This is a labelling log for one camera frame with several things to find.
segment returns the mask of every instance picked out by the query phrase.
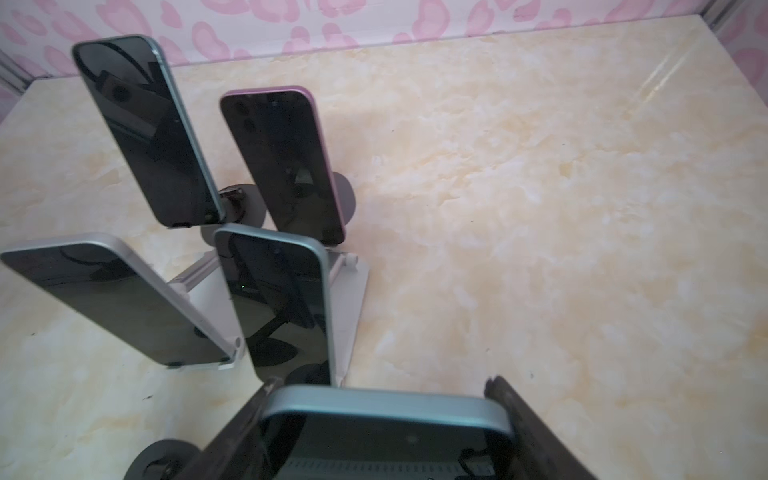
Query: black round stand base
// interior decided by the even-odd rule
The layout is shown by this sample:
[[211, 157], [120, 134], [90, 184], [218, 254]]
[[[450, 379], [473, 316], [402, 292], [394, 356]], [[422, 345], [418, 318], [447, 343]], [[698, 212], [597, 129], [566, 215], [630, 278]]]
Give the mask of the black round stand base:
[[141, 451], [123, 480], [171, 480], [198, 454], [200, 449], [191, 443], [159, 440]]
[[302, 365], [293, 370], [285, 378], [286, 385], [301, 385], [309, 383], [310, 385], [330, 385], [331, 371], [328, 362], [310, 363]]
[[[224, 223], [241, 223], [252, 227], [264, 225], [266, 205], [256, 185], [232, 185], [220, 190], [219, 195], [227, 211]], [[219, 227], [221, 227], [220, 223], [200, 227], [200, 235], [203, 237], [203, 241], [215, 247], [214, 232]]]
[[352, 219], [352, 215], [355, 214], [355, 208], [357, 202], [355, 201], [355, 191], [352, 189], [352, 184], [339, 172], [333, 172], [333, 183], [336, 184], [336, 195], [339, 197], [339, 204], [341, 204], [341, 215], [344, 219], [344, 224], [347, 225]]
[[250, 361], [255, 367], [275, 366], [285, 363], [299, 354], [299, 349], [280, 339], [267, 337], [248, 349]]

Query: phone screen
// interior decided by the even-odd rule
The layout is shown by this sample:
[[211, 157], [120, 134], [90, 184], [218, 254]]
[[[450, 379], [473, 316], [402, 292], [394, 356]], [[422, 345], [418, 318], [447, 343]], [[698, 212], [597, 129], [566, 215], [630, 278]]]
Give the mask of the phone screen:
[[321, 263], [309, 248], [226, 230], [216, 250], [257, 376], [330, 385]]
[[218, 192], [184, 125], [170, 72], [166, 80], [147, 39], [90, 41], [72, 54], [157, 220], [166, 227], [220, 223]]
[[268, 478], [505, 478], [511, 439], [477, 427], [321, 413], [261, 422]]
[[342, 243], [333, 173], [309, 98], [300, 91], [226, 95], [221, 111], [277, 229]]
[[115, 252], [78, 243], [0, 254], [3, 263], [155, 362], [229, 358]]

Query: metal phone stand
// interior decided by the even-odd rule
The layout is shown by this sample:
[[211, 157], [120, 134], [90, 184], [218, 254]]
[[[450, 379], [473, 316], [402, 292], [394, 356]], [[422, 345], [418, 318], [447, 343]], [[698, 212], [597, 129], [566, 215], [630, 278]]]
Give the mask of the metal phone stand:
[[[329, 352], [333, 351], [335, 359], [331, 383], [341, 386], [352, 359], [370, 267], [354, 253], [337, 249], [326, 251], [330, 265], [327, 281], [331, 297], [331, 335], [328, 338], [328, 349]], [[217, 252], [206, 252], [197, 262], [172, 279], [169, 285], [206, 317], [211, 328], [224, 339], [235, 342], [237, 356], [233, 361], [241, 359], [247, 346], [241, 340], [244, 338], [243, 329], [230, 301]]]

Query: wall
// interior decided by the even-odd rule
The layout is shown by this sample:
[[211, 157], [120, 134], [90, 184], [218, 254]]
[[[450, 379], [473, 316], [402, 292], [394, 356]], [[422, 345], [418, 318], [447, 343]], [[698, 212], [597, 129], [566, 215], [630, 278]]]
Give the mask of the wall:
[[768, 104], [768, 2], [744, 2], [717, 32], [717, 38]]
[[[704, 0], [5, 0], [0, 50], [76, 73], [76, 41], [143, 33], [174, 65], [688, 15]], [[0, 91], [0, 118], [15, 100]]]

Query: beige marble countertop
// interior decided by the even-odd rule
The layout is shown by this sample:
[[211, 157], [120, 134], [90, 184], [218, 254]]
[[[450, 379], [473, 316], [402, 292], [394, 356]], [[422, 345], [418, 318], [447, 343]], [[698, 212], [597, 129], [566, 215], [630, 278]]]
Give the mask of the beige marble countertop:
[[[698, 17], [175, 68], [219, 187], [234, 88], [315, 95], [371, 277], [349, 386], [501, 374], [601, 478], [768, 471], [768, 109]], [[0, 243], [100, 230], [170, 279], [207, 246], [151, 215], [79, 78], [0, 124]], [[248, 362], [166, 372], [0, 269], [0, 477], [121, 478], [205, 446]]]

